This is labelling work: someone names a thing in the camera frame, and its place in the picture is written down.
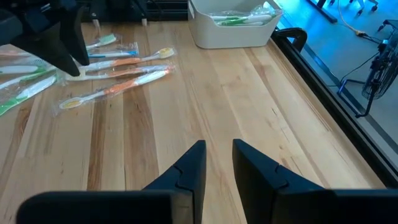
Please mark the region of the black standing desk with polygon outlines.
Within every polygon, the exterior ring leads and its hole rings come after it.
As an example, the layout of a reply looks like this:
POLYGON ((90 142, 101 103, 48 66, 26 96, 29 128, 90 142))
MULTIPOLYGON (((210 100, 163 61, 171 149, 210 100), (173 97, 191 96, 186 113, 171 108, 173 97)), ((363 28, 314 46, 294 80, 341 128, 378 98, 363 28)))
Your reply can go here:
POLYGON ((323 6, 326 3, 326 0, 306 0, 314 9, 316 9, 325 19, 327 19, 330 23, 336 24, 338 22, 337 18, 335 18, 332 14, 330 14, 323 6))

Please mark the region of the black floor fan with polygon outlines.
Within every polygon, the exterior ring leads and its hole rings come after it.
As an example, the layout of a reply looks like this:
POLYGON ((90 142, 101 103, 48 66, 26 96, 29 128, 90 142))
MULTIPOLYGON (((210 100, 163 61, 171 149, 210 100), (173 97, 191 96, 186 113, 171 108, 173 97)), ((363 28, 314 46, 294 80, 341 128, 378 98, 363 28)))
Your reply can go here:
POLYGON ((384 96, 386 91, 398 77, 398 20, 387 19, 378 28, 381 31, 385 26, 393 28, 392 34, 388 39, 382 40, 378 45, 378 53, 371 57, 370 73, 366 81, 346 79, 345 75, 341 81, 338 96, 348 104, 354 112, 356 118, 362 118, 369 114, 374 100, 384 96), (360 113, 342 97, 345 86, 348 83, 362 84, 362 95, 368 100, 368 104, 363 113, 360 113))

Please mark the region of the grey rolling office chair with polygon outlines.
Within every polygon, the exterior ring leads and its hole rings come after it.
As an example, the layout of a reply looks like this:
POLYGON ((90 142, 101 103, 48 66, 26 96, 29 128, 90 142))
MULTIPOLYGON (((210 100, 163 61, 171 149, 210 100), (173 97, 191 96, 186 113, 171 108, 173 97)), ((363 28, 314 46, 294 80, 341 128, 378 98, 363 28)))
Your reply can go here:
POLYGON ((357 2, 359 4, 359 10, 357 11, 357 16, 360 16, 365 8, 365 1, 369 1, 371 3, 373 3, 373 6, 371 8, 371 12, 374 12, 378 9, 378 5, 379 2, 377 0, 348 0, 350 4, 352 4, 353 2, 357 2))

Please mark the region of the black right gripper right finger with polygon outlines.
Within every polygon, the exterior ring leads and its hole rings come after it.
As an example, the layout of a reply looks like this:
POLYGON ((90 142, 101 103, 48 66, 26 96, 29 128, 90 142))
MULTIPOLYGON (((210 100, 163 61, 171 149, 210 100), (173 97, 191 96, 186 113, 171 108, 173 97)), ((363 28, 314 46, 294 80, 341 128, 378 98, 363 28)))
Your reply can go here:
POLYGON ((398 224, 397 189, 326 189, 241 139, 233 167, 248 224, 398 224))

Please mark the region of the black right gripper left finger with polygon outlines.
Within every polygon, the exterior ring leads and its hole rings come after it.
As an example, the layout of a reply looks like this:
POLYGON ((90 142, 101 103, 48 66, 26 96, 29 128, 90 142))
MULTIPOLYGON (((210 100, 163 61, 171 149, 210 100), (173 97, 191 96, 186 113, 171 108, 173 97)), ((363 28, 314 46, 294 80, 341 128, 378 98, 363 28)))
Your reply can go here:
POLYGON ((141 190, 44 192, 20 205, 17 224, 201 224, 205 184, 199 140, 141 190))

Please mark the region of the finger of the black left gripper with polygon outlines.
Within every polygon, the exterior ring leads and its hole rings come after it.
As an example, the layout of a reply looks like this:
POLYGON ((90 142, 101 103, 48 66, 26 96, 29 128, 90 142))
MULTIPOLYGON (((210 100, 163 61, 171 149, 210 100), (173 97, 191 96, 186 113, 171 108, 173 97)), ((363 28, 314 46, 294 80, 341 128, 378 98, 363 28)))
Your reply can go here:
POLYGON ((80 71, 75 59, 61 40, 61 22, 38 34, 20 35, 11 44, 45 60, 67 74, 77 77, 80 71))
POLYGON ((61 22, 61 40, 68 55, 81 65, 89 65, 88 52, 81 30, 82 6, 73 6, 61 22))

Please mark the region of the black frame clamp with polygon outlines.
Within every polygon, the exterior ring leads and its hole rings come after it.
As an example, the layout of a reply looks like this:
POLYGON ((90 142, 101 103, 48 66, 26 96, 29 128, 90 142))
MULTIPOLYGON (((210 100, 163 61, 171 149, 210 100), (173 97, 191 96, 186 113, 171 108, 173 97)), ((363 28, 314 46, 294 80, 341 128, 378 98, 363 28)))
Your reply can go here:
POLYGON ((301 52, 307 42, 307 32, 299 27, 290 27, 276 30, 271 35, 273 40, 277 42, 286 42, 290 44, 295 50, 301 52))

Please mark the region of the frosted white plastic bin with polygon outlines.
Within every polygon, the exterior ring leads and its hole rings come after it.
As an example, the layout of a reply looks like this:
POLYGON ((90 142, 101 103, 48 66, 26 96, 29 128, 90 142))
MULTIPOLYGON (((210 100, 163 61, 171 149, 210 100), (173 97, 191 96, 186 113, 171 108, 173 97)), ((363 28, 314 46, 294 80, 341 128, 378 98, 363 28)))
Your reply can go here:
POLYGON ((281 9, 274 0, 188 0, 188 23, 195 44, 203 49, 266 45, 282 15, 262 26, 218 26, 208 15, 221 11, 251 12, 265 1, 281 9))

